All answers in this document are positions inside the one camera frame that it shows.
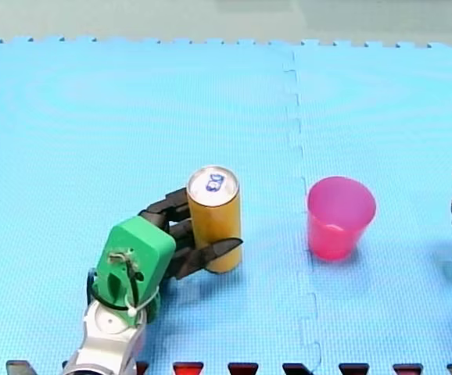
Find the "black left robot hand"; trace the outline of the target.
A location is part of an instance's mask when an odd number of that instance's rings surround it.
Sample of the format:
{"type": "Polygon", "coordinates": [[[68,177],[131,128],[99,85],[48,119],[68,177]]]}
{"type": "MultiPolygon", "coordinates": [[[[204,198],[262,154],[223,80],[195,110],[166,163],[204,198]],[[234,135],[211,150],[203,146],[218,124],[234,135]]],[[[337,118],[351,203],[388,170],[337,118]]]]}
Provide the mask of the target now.
{"type": "Polygon", "coordinates": [[[175,252],[165,271],[164,278],[180,280],[203,270],[214,260],[227,255],[242,244],[238,234],[198,245],[188,206],[186,189],[183,187],[165,195],[138,213],[140,217],[169,234],[176,243],[175,252]]]}

